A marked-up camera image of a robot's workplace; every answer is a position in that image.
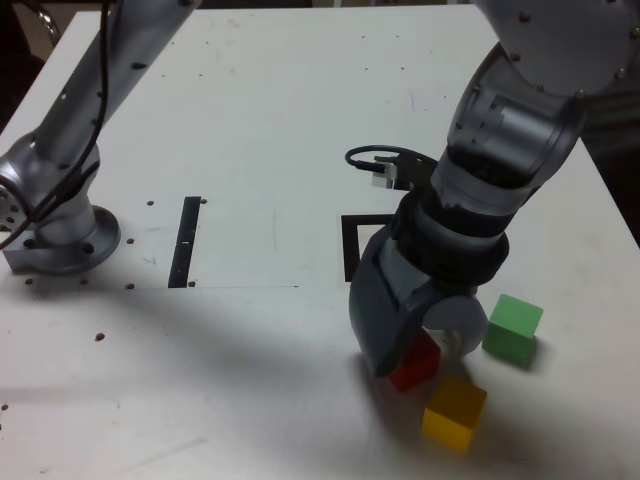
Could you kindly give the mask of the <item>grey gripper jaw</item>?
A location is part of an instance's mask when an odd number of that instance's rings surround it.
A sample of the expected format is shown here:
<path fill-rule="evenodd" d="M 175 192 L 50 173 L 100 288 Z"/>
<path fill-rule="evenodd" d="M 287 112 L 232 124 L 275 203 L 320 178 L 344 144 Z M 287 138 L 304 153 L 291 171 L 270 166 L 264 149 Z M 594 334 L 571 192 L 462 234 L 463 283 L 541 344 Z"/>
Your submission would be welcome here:
<path fill-rule="evenodd" d="M 440 332 L 450 353 L 462 358 L 472 353 L 487 332 L 487 316 L 475 296 L 452 296 L 441 300 L 423 317 L 423 326 Z"/>
<path fill-rule="evenodd" d="M 390 227 L 371 237 L 351 281 L 349 316 L 374 376 L 400 366 L 424 315 L 440 300 L 431 278 L 400 253 Z"/>

